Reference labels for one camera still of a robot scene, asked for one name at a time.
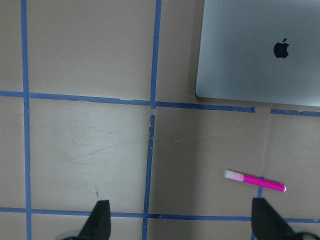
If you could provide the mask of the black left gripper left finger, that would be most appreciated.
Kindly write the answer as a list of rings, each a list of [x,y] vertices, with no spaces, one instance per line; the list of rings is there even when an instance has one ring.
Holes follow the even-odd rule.
[[[79,240],[108,240],[111,236],[111,211],[109,200],[99,200],[77,238]]]

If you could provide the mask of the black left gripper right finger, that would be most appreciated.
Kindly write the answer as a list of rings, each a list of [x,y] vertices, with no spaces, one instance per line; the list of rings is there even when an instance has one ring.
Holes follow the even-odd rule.
[[[251,228],[257,240],[299,240],[300,236],[264,198],[253,198]]]

